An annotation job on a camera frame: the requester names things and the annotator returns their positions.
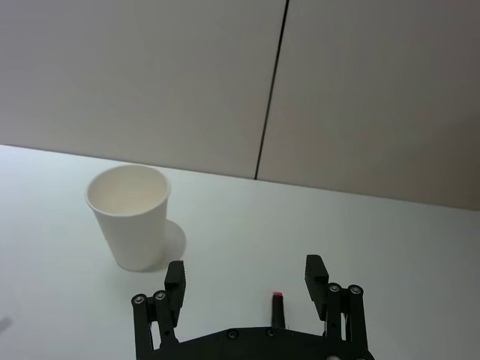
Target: bolt head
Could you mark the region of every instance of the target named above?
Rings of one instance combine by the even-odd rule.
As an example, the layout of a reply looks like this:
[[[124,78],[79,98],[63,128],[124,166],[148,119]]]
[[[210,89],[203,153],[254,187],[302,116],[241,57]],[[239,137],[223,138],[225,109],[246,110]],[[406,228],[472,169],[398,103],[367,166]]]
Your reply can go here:
[[[328,287],[330,291],[333,293],[336,293],[338,290],[340,290],[340,287],[338,285],[335,285],[334,283]]]
[[[358,294],[362,293],[362,291],[360,290],[360,288],[358,286],[350,287],[350,291],[352,292],[352,294],[355,294],[355,295],[358,295]]]
[[[162,292],[159,292],[157,295],[155,295],[155,298],[157,300],[163,300],[163,299],[165,299],[165,296],[167,296],[167,294],[162,291]]]
[[[229,330],[227,333],[226,333],[226,336],[230,339],[230,340],[235,340],[238,336],[239,336],[239,332],[236,331],[234,328]]]

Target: table surface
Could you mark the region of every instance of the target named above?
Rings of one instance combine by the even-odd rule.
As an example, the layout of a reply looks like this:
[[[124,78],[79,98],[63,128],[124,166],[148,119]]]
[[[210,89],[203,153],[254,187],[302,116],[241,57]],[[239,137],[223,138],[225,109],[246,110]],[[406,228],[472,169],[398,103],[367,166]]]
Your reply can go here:
[[[131,297],[166,270],[119,268],[85,203],[119,164],[0,146],[0,359],[135,359]],[[480,359],[480,213],[161,170],[166,257],[187,275],[180,341],[267,326],[274,290],[289,329],[320,334],[304,282],[320,254],[331,281],[364,288],[376,359]]]

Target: beige wall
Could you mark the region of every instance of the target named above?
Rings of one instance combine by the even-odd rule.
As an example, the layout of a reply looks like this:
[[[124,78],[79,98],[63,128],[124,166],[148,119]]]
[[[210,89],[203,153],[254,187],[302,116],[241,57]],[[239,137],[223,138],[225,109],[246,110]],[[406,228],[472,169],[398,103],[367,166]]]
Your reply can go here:
[[[284,3],[0,5],[0,143],[254,177]]]
[[[480,209],[479,14],[292,0],[259,178]]]

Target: screw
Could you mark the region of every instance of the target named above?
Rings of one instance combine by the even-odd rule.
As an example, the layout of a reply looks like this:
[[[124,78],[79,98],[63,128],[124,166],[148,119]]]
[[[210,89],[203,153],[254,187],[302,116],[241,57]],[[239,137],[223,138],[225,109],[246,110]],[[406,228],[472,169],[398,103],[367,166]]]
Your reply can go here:
[[[142,303],[143,303],[143,300],[145,300],[145,298],[144,298],[143,296],[137,296],[137,297],[135,298],[135,300],[133,300],[133,302],[134,302],[135,304],[142,304]]]
[[[157,300],[163,300],[163,299],[165,299],[165,296],[167,296],[167,294],[163,291],[160,291],[157,295],[155,295],[155,298]]]
[[[358,294],[362,293],[362,290],[358,286],[350,287],[350,291],[352,292],[352,294],[355,294],[355,295],[358,295]]]
[[[336,293],[338,290],[340,290],[340,287],[339,287],[337,284],[334,284],[334,283],[333,283],[332,285],[330,285],[328,288],[329,288],[330,291],[333,292],[333,293]]]
[[[234,328],[232,330],[229,330],[227,333],[226,333],[226,336],[230,339],[230,340],[235,340],[238,336],[239,336],[239,332],[236,331]]]

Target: white paper cup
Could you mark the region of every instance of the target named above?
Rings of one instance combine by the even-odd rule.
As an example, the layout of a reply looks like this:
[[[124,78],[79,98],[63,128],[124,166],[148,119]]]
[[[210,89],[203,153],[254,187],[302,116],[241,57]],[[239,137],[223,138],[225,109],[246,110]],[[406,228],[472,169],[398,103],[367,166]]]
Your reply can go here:
[[[87,203],[123,269],[139,272],[161,260],[169,195],[167,177],[147,166],[115,167],[91,181]]]

